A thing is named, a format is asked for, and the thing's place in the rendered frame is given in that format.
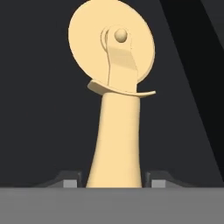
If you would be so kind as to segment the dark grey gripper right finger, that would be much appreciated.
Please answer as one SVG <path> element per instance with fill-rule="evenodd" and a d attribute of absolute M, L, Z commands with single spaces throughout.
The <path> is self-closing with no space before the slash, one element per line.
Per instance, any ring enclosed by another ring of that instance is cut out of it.
<path fill-rule="evenodd" d="M 190 184 L 175 179 L 168 171 L 147 171 L 144 186 L 150 188 L 191 187 Z"/>

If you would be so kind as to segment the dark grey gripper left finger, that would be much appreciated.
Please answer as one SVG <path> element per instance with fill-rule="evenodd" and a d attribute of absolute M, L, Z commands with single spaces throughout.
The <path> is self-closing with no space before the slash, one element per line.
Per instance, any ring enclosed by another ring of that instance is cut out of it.
<path fill-rule="evenodd" d="M 38 187 L 79 188 L 82 187 L 80 171 L 61 171 L 54 179 L 39 184 Z"/>

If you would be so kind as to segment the tan pizza cutter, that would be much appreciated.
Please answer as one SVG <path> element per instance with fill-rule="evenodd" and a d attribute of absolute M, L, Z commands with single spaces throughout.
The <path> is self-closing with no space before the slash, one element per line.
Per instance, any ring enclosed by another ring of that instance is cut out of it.
<path fill-rule="evenodd" d="M 140 188 L 140 99 L 137 84 L 150 72 L 155 44 L 144 19 L 120 0 L 87 0 L 73 14 L 68 41 L 74 59 L 101 96 L 88 188 Z"/>

